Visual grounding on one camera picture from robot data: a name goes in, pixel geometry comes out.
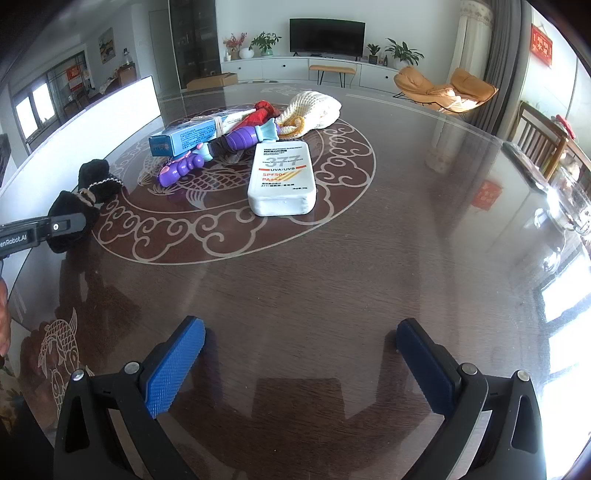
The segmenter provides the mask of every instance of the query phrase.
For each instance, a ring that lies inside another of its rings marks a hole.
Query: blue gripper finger
[[[204,343],[205,325],[194,317],[146,382],[145,404],[152,418],[168,411]]]

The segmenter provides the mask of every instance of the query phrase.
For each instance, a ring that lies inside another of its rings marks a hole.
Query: round dining table
[[[34,248],[9,298],[27,333],[18,385],[36,421],[53,441],[73,369],[142,361],[192,315],[206,343],[158,421],[200,479],[400,479],[443,421],[392,341],[414,317],[458,363],[529,373],[547,477],[561,477],[591,432],[583,239],[553,221],[501,140],[405,99],[314,88],[342,108],[302,138],[317,186],[306,215],[253,214],[253,151],[167,188],[153,132],[109,157],[124,187],[92,234],[61,255]],[[259,100],[285,108],[306,89],[252,83],[159,103],[172,125]]]

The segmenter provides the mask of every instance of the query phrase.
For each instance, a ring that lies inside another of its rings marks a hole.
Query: metal screw
[[[517,378],[519,378],[522,382],[530,381],[530,375],[525,370],[519,370],[517,372]]]
[[[134,373],[137,373],[139,370],[139,363],[138,362],[129,362],[128,364],[125,364],[123,371],[126,374],[129,375],[133,375]]]
[[[84,370],[80,368],[78,370],[74,370],[74,373],[72,373],[72,380],[74,382],[78,382],[78,380],[82,379],[82,377],[84,377]]]
[[[466,375],[476,375],[476,372],[478,372],[478,369],[476,368],[476,365],[474,365],[474,364],[462,364],[462,371]]]

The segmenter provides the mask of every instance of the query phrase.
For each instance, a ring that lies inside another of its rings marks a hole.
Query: blue box
[[[153,157],[175,157],[194,148],[201,142],[227,134],[250,110],[225,110],[213,115],[197,116],[174,127],[165,128],[148,139]]]

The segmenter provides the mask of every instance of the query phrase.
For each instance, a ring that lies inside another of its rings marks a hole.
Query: wooden bench
[[[312,72],[318,72],[318,78],[316,79],[317,85],[322,85],[322,79],[324,78],[325,72],[338,73],[341,88],[345,88],[345,79],[348,73],[353,76],[355,76],[355,74],[357,73],[357,70],[352,69],[351,67],[336,67],[334,65],[310,65],[310,70]]]

